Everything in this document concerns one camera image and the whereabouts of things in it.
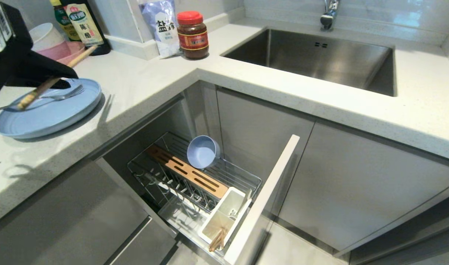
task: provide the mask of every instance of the white cup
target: white cup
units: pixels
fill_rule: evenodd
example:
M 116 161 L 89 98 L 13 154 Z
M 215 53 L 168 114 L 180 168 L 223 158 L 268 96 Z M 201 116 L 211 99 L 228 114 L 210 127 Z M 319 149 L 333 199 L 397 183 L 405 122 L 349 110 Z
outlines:
M 55 47 L 64 42 L 63 36 L 52 23 L 38 25 L 30 30 L 29 33 L 33 40 L 33 47 L 31 49 L 35 52 Z

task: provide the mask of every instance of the stainless steel sink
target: stainless steel sink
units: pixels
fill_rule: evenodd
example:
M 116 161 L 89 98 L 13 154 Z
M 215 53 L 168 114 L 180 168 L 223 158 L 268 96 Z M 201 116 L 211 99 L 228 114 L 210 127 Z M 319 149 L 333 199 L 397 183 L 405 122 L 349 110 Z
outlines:
M 389 47 L 266 30 L 224 56 L 395 96 Z

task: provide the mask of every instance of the fork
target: fork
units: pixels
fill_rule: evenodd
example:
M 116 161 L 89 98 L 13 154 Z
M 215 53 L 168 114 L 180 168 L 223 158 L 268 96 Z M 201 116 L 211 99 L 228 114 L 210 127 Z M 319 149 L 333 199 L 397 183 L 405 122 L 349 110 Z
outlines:
M 73 91 L 64 94 L 64 95 L 53 95 L 53 96 L 41 96 L 38 99 L 54 99 L 55 101 L 60 101 L 60 100 L 65 100 L 71 97 L 74 97 L 78 94 L 81 94 L 84 91 L 84 88 L 82 86 L 82 84 L 79 84 L 78 87 L 76 87 L 75 89 L 73 89 Z M 10 105 L 4 106 L 4 107 L 0 107 L 0 110 L 2 109 L 7 109 L 9 107 L 14 107 L 17 106 L 19 104 L 19 102 L 15 102 L 12 103 Z

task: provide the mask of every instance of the faucet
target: faucet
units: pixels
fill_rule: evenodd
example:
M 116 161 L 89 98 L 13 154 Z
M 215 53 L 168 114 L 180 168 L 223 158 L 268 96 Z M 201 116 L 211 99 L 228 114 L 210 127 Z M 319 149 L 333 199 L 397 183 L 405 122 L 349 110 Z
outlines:
M 332 31 L 332 25 L 336 20 L 337 9 L 339 8 L 340 0 L 324 0 L 325 13 L 321 16 L 321 31 Z

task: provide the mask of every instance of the plastic bag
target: plastic bag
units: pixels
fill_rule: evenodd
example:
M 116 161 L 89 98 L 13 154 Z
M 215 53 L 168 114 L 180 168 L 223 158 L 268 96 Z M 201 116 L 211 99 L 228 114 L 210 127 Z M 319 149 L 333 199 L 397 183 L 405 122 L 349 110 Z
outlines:
M 179 35 L 174 0 L 146 2 L 140 0 L 139 8 L 142 17 L 154 29 L 154 39 L 161 57 L 179 54 Z

